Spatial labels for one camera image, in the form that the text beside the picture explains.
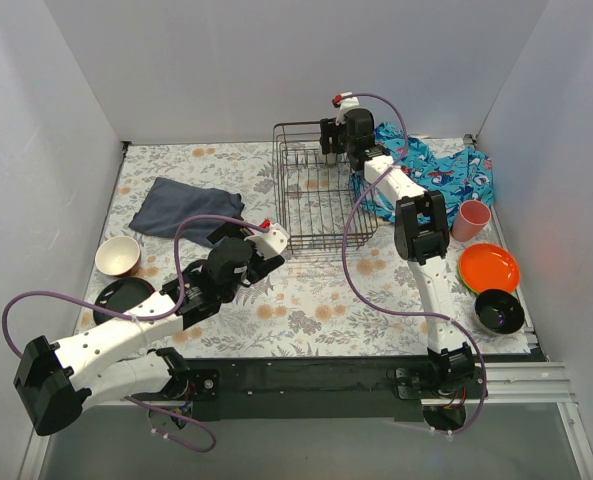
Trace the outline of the black wire dish rack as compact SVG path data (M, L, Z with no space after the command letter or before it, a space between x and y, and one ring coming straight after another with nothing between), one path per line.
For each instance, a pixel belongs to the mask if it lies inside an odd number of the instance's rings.
M336 255L343 232L358 249L375 234L374 213L359 209L346 156L333 168L323 165L318 122L281 122L272 130L272 174L278 222L290 235L293 256Z

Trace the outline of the red bowl cream inside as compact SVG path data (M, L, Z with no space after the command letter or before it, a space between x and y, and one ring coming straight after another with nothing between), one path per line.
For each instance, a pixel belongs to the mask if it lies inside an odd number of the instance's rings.
M130 276L140 266L141 248L132 237L109 238L97 249L94 261L96 269L106 276Z

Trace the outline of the pink plastic cup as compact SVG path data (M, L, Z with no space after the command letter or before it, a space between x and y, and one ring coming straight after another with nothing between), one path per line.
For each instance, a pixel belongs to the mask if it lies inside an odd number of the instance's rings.
M452 237L459 242L467 242L476 237L491 219L491 210L478 200L465 201L452 225Z

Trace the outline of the black bowl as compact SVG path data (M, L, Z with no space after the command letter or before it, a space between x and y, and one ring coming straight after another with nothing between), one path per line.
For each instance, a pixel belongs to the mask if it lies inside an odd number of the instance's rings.
M512 294L498 289L481 292L474 304L479 325L494 335L512 335L525 324L525 311Z

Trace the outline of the steel cup brown band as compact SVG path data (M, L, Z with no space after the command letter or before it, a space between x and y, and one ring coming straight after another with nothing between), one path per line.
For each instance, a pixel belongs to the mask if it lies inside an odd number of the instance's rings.
M322 155L323 165L327 168L335 167L342 159L342 155L338 153L328 153Z

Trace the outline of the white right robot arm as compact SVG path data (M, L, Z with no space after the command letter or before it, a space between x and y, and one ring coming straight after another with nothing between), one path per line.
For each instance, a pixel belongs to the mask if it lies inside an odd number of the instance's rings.
M356 99L340 96L334 105L336 117L320 121L321 153L344 153L350 168L367 182L353 212L375 193L395 207L395 248L407 262L421 298L423 311L418 315L427 322L428 366L421 373L404 373L404 384L451 397L474 377L475 360L472 343L453 320L444 197L418 185L395 164L389 151L376 142L372 113Z

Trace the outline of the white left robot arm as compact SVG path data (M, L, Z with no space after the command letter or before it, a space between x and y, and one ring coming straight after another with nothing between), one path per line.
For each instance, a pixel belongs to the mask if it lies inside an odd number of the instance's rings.
M195 375L173 348L153 342L216 315L238 290L285 262L289 235L277 223L225 223L221 242L180 277L125 313L80 334L50 342L40 336L24 348L13 381L39 436L57 433L98 404L135 394L193 401L214 394L208 375Z

